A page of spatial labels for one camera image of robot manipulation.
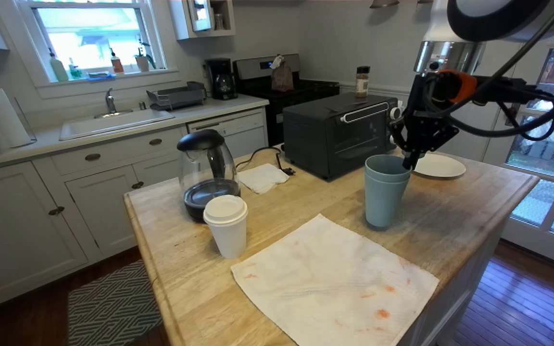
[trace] floor rug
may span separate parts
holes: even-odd
[[[67,303],[69,346],[129,343],[161,322],[140,261],[69,291]]]

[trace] kitchen sink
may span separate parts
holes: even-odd
[[[154,109],[138,109],[138,111],[117,111],[106,113],[96,118],[69,120],[61,126],[61,140],[92,136],[98,132],[119,130],[127,126],[156,122],[163,118],[171,118],[173,113],[154,111]]]

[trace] white plate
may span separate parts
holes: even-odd
[[[456,178],[465,172],[465,165],[454,157],[427,151],[425,157],[417,159],[413,172],[436,178]]]

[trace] butcher block top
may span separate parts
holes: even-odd
[[[435,274],[435,297],[500,232],[502,220],[536,182],[527,172],[460,161],[467,172],[458,178],[411,174],[398,215],[385,230],[371,230],[363,220],[363,168],[327,182],[294,167],[286,182],[265,193],[240,186],[248,203],[248,245],[234,259],[223,259],[209,228],[188,216],[177,178],[125,193],[171,343],[292,343],[244,295],[231,265],[317,213]],[[259,163],[275,163],[275,151],[259,151],[246,167]]]

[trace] black toaster oven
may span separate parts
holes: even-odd
[[[363,165],[373,153],[390,151],[388,113],[396,97],[336,93],[283,109],[286,157],[325,178]]]

